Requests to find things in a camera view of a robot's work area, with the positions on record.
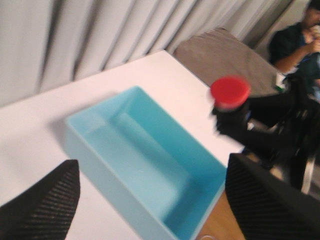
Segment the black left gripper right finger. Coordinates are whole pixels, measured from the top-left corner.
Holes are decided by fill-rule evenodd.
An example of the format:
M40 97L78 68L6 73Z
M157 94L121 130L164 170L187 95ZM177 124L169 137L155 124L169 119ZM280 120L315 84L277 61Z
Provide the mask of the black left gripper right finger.
M318 240L320 203L241 153L229 156L225 192L247 240Z

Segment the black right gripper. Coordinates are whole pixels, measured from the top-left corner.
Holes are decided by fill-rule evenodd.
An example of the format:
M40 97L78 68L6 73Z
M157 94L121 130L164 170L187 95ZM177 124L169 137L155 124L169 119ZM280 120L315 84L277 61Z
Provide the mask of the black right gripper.
M270 128L287 119L288 135L236 130L234 139L260 157L264 165L283 161L289 184L301 190L307 160L320 151L320 103L309 96L299 75L289 75L286 82L286 93L250 97L246 120L254 119Z

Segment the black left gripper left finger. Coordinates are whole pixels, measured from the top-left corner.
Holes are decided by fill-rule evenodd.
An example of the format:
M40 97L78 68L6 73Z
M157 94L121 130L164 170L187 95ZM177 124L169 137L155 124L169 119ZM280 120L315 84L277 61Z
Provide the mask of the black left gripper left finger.
M66 160L0 208L2 240L64 240L80 198L76 159Z

